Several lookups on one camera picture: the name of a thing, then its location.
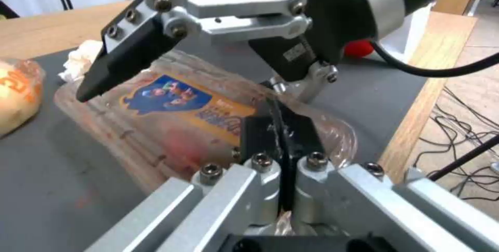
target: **cartoon graphic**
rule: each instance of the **cartoon graphic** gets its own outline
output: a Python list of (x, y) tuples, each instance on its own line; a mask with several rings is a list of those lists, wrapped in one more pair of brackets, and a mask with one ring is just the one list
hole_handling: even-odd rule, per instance
[(188, 88), (180, 94), (180, 97), (186, 101), (190, 101), (196, 98), (196, 94), (192, 91), (192, 88)]
[(139, 115), (151, 112), (189, 111), (203, 108), (212, 99), (210, 94), (167, 75), (124, 96), (122, 103)]

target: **gray table surface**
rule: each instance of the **gray table surface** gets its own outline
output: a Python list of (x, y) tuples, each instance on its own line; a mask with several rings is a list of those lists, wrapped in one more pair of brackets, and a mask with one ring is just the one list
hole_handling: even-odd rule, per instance
[[(254, 81), (271, 74), (247, 48), (187, 40), (180, 49)], [(35, 59), (48, 74), (41, 110), (0, 139), (0, 251), (82, 251), (145, 197), (107, 149), (53, 104), (68, 52)], [(356, 161), (376, 161), (425, 80), (375, 62), (339, 69), (312, 105), (354, 127)]]

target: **plastic wrap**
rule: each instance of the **plastic wrap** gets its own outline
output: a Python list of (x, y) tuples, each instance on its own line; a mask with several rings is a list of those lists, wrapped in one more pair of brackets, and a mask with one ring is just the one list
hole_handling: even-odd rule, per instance
[(31, 60), (0, 58), (0, 137), (39, 110), (45, 71)]
[[(84, 104), (75, 99), (79, 84), (61, 87), (56, 104), (107, 146), (146, 192), (168, 177), (189, 180), (207, 162), (238, 163), (232, 149), (239, 146), (241, 119), (262, 112), (275, 95), (179, 51)], [(312, 118), (335, 166), (352, 160), (357, 143), (350, 126), (294, 99), (280, 100)]]

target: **wooden table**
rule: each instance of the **wooden table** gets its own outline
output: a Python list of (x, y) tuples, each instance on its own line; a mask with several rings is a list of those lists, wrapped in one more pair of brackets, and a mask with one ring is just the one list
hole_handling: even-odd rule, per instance
[[(129, 2), (0, 21), (0, 56), (33, 58), (100, 39), (100, 30)], [(432, 12), (425, 35), (410, 63), (427, 69), (454, 67), (476, 18)], [(381, 157), (381, 164), (400, 181), (446, 79), (429, 79)]]

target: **orange label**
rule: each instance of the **orange label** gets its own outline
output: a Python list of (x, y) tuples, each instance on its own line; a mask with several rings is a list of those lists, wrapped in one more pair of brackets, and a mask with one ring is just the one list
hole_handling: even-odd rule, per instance
[(7, 76), (0, 78), (0, 85), (5, 86), (16, 93), (25, 94), (24, 99), (28, 103), (34, 103), (35, 96), (41, 94), (41, 86), (38, 86), (34, 89), (35, 95), (33, 95), (33, 90), (30, 88), (30, 80), (17, 69), (7, 71)]

